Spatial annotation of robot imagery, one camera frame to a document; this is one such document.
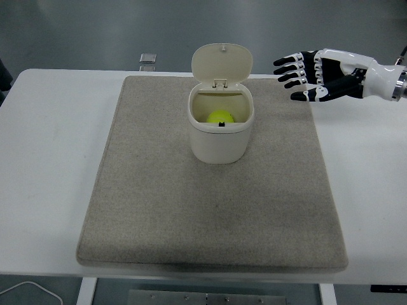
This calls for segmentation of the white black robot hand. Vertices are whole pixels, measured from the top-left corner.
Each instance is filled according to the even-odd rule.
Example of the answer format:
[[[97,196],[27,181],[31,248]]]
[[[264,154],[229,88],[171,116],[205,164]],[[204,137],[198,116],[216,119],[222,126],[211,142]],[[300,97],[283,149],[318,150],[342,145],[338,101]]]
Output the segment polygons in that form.
[[[311,84],[312,89],[297,91],[291,99],[326,102],[349,96],[379,96],[384,100],[401,98],[397,82],[404,71],[401,65],[381,65],[374,58],[348,51],[322,49],[301,51],[274,61],[274,74],[284,88]]]

